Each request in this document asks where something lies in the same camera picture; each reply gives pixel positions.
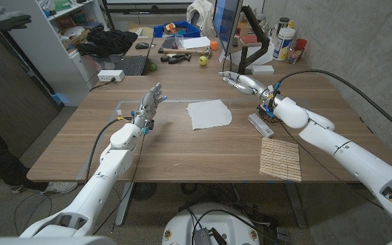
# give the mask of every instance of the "person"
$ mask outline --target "person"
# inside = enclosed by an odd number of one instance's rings
[[[31,16],[24,12],[5,12],[5,8],[0,7],[0,31],[25,29],[30,22]],[[29,170],[8,150],[7,144],[0,136],[0,179],[12,186],[13,193],[19,194],[25,189],[38,190],[42,194],[68,193],[78,185],[76,182],[32,182],[27,178]]]

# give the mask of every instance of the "glove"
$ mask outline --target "glove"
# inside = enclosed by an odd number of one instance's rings
[[[5,7],[0,6],[0,31],[10,31],[12,29],[25,29],[25,24],[31,23],[31,16],[23,11],[4,13]]]

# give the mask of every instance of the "book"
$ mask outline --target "book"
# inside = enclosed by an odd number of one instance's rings
[[[257,42],[256,35],[247,35],[240,38],[240,42],[243,46],[260,46],[261,43]]]

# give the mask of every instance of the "hammer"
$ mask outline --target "hammer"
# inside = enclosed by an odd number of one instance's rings
[[[206,55],[208,58],[211,57],[211,47],[208,46],[208,48],[205,51],[202,50],[174,50],[174,49],[169,49],[169,48],[159,48],[158,52],[160,54],[199,54],[199,55]]]

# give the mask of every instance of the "shelf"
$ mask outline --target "shelf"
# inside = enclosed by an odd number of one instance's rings
[[[84,5],[86,5],[86,4],[89,4],[89,3],[91,3],[91,2],[93,2],[93,0],[88,0],[86,3],[71,4],[71,7],[70,7],[70,8],[68,8],[68,9],[66,9],[66,10],[58,11],[55,15],[49,16],[49,17],[48,17],[48,20],[54,20],[55,18],[58,18],[58,17],[60,17],[60,16],[64,16],[65,14],[67,14],[67,13],[69,13],[69,12],[72,12],[72,11],[74,11],[74,10],[77,10],[77,9],[81,8],[82,6],[84,6]]]

